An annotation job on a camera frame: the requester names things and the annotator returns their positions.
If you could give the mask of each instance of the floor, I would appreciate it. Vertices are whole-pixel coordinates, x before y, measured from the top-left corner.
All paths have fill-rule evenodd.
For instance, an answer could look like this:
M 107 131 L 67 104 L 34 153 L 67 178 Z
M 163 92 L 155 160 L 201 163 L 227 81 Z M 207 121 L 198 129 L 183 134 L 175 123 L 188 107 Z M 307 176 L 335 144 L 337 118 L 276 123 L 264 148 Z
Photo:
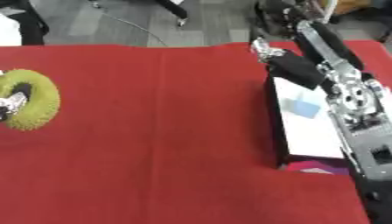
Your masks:
M 214 46 L 248 40 L 255 0 L 185 0 L 189 23 L 179 29 L 176 18 L 153 0 L 101 0 L 111 16 L 131 21 L 160 37 L 168 46 Z M 87 0 L 31 0 L 51 26 L 48 45 L 120 44 L 162 46 L 152 35 L 107 17 Z M 332 26 L 344 39 L 374 39 L 377 23 L 346 19 Z M 392 52 L 392 44 L 386 44 Z

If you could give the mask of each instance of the red tablecloth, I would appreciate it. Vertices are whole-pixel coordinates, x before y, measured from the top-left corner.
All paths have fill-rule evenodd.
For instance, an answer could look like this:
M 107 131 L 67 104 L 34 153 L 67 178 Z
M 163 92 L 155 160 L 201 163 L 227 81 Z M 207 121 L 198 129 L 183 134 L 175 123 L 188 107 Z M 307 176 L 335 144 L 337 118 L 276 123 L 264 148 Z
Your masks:
M 392 84 L 379 44 L 350 46 Z M 2 224 L 367 223 L 349 177 L 275 169 L 245 44 L 1 48 L 12 68 L 50 76 L 62 103 L 43 129 L 0 128 Z

